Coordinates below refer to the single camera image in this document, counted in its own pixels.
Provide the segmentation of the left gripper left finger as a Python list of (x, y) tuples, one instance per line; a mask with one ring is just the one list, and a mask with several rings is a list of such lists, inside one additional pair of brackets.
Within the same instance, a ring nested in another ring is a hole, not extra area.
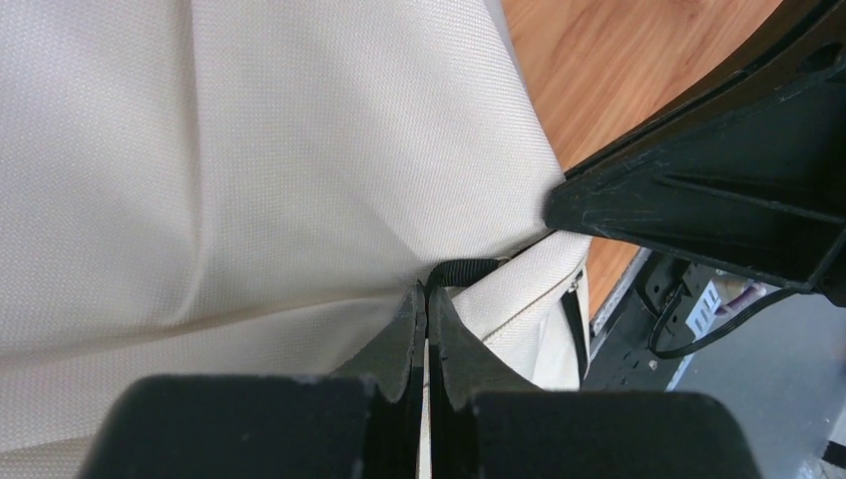
[(425, 295), (325, 375), (154, 375), (109, 411), (84, 478), (414, 478)]

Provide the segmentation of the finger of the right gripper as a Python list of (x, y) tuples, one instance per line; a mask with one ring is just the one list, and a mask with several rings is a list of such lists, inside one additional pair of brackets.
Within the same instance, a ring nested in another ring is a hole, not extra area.
[(750, 112), (601, 159), (555, 188), (553, 230), (621, 240), (845, 303), (845, 50)]

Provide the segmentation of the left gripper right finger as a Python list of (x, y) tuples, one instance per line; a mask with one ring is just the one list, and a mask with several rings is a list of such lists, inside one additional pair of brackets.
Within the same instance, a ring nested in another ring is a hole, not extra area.
[(428, 298), (435, 478), (756, 478), (734, 417), (678, 392), (550, 392), (516, 373)]

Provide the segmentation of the beige canvas backpack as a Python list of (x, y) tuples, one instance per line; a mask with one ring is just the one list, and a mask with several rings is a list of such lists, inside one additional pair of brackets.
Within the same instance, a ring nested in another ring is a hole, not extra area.
[(439, 262), (547, 390), (580, 386), (588, 238), (498, 1), (5, 1), (1, 474), (70, 478), (157, 373), (326, 373)]

